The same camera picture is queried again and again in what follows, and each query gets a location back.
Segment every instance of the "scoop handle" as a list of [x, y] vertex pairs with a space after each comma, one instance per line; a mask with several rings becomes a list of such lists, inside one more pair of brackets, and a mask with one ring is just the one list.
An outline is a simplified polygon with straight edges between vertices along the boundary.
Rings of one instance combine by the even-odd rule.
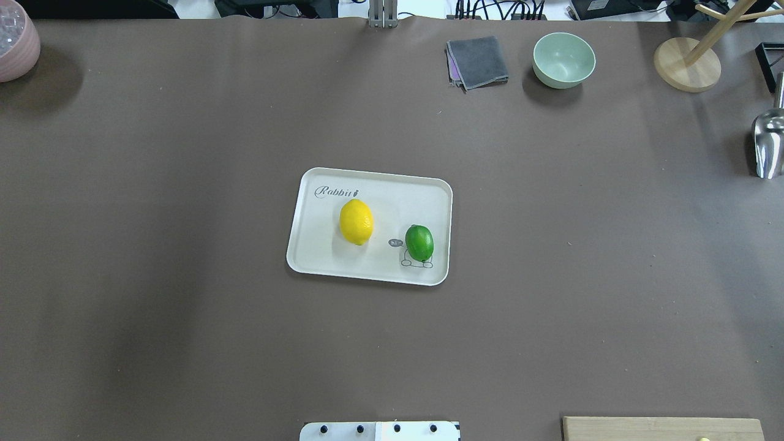
[[779, 72], [776, 79], [776, 101], [773, 102], [773, 107], [784, 108], [784, 72]]

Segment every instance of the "lime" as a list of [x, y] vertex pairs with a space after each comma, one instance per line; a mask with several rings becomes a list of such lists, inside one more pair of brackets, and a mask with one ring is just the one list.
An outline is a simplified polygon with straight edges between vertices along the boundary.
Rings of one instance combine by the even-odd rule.
[[433, 235], [427, 227], [412, 225], [405, 233], [405, 245], [411, 258], [420, 262], [433, 255]]
[[340, 232], [347, 241], [362, 245], [373, 234], [370, 207], [359, 199], [351, 199], [340, 209]]

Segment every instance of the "green bowl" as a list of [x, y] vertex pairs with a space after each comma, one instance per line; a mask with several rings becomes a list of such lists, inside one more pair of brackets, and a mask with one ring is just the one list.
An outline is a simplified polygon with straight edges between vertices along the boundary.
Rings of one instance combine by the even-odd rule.
[[536, 78], [554, 89], [568, 89], [588, 78], [596, 54], [585, 40], [566, 32], [545, 35], [534, 46]]

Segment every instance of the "pink bowl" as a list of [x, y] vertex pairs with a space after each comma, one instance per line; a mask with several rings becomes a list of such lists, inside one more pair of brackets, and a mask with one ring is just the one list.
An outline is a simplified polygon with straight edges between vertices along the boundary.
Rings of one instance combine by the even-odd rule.
[[24, 12], [24, 8], [13, 0], [0, 0], [0, 6], [16, 6], [24, 15], [24, 30], [11, 49], [0, 56], [0, 82], [11, 81], [26, 74], [35, 66], [41, 54], [41, 40], [33, 26], [32, 20]]

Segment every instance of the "tray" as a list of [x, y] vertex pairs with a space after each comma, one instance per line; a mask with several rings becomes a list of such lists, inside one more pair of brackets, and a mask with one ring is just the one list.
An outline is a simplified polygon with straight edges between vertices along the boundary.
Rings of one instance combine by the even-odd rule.
[[[351, 199], [373, 214], [373, 234], [364, 245], [340, 233], [340, 209]], [[413, 261], [405, 232], [424, 225], [433, 235], [427, 262]], [[433, 286], [449, 273], [452, 188], [431, 177], [316, 167], [299, 183], [286, 261], [296, 272]]]

